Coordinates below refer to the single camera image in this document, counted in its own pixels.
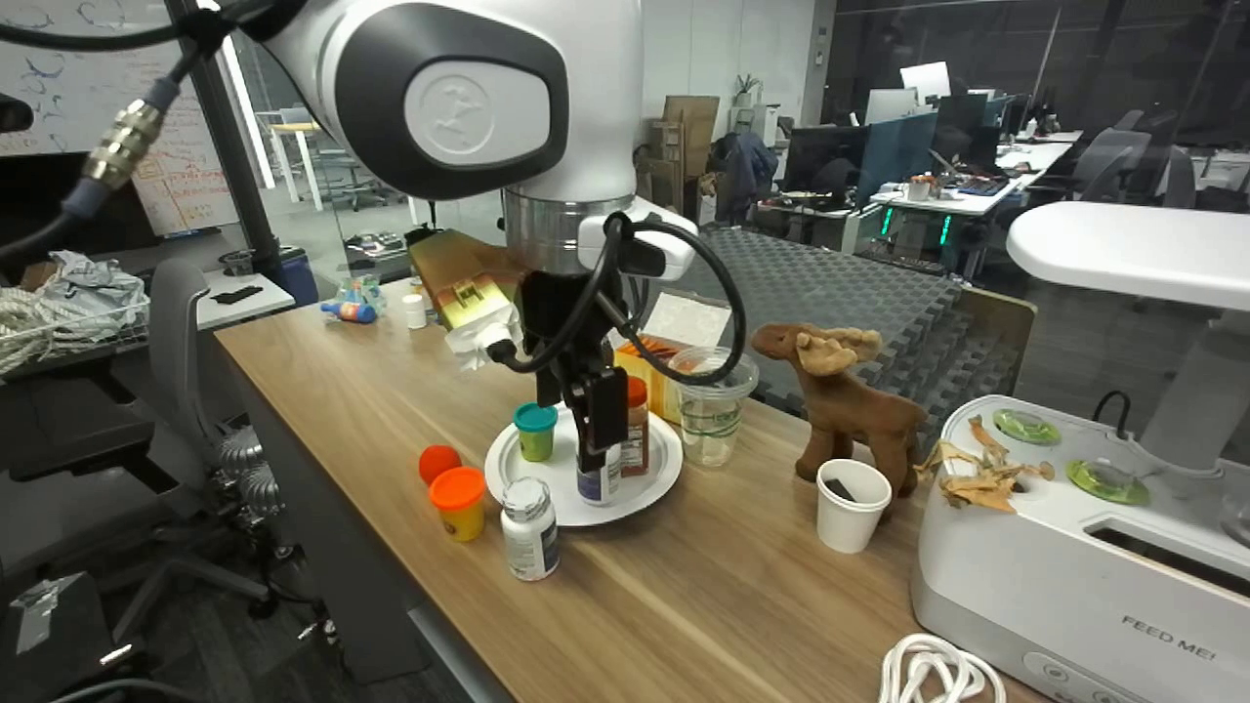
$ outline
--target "white cup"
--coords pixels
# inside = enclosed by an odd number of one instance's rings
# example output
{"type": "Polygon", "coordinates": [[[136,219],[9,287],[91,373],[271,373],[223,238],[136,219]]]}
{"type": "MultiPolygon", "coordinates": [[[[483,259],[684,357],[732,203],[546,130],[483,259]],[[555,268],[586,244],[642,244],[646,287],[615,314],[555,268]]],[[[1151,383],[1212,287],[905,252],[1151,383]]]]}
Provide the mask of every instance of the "white cup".
{"type": "Polygon", "coordinates": [[[891,481],[865,462],[823,462],[817,472],[817,535],[827,551],[858,553],[893,498],[891,481]]]}

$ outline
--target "brown toy animal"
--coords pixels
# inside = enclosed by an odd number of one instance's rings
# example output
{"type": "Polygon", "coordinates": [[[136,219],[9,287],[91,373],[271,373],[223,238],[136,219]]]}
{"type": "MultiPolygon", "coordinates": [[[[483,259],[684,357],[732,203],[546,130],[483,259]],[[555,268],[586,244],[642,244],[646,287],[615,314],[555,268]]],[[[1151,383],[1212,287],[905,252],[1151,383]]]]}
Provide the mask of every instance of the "brown toy animal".
{"type": "Polygon", "coordinates": [[[754,330],[754,350],[794,363],[804,386],[804,408],[814,423],[814,442],[796,455],[796,476],[817,481],[827,455],[853,455],[853,442],[865,442],[874,468],[888,472],[893,497],[916,486],[916,433],[927,413],[900,398],[865,386],[853,367],[882,350],[882,335],[871,329],[804,329],[768,324],[754,330]]]}

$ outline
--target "white plate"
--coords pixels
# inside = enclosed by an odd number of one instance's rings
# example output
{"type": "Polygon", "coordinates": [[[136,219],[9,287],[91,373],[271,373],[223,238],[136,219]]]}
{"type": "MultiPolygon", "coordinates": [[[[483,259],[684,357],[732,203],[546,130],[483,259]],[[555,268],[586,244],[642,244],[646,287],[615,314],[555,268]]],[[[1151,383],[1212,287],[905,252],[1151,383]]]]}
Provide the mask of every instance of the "white plate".
{"type": "Polygon", "coordinates": [[[534,476],[550,490],[557,527],[619,521],[619,520],[638,516],[638,510],[654,506],[655,498],[666,498],[680,476],[684,452],[680,452],[677,428],[654,413],[650,436],[654,436],[650,476],[619,476],[619,481],[610,481],[615,486],[607,498],[586,498],[577,490],[573,413],[567,404],[557,404],[550,463],[522,462],[514,447],[514,424],[507,424],[491,442],[491,447],[483,452],[483,485],[487,485],[491,498],[503,505],[511,481],[534,476]]]}

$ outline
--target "lab room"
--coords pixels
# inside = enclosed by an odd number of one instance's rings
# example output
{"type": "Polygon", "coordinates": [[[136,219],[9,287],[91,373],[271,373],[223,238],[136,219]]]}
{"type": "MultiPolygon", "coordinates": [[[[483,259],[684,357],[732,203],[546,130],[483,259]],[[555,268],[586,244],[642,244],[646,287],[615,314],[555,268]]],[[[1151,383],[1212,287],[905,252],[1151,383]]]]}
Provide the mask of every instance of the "lab room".
{"type": "Polygon", "coordinates": [[[5,0],[5,703],[1236,703],[1246,0],[5,0]]]}

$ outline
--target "small bottle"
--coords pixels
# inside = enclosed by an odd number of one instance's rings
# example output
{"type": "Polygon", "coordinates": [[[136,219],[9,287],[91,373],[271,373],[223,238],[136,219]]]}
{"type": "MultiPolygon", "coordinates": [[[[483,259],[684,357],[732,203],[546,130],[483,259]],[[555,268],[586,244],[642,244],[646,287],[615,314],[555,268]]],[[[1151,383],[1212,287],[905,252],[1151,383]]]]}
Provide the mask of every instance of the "small bottle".
{"type": "Polygon", "coordinates": [[[650,476],[650,468],[654,468],[650,383],[628,373],[624,398],[628,398],[628,433],[624,433],[620,476],[650,476]]]}
{"type": "Polygon", "coordinates": [[[514,481],[507,486],[500,527],[521,583],[541,583],[557,567],[557,521],[544,481],[514,481]]]}

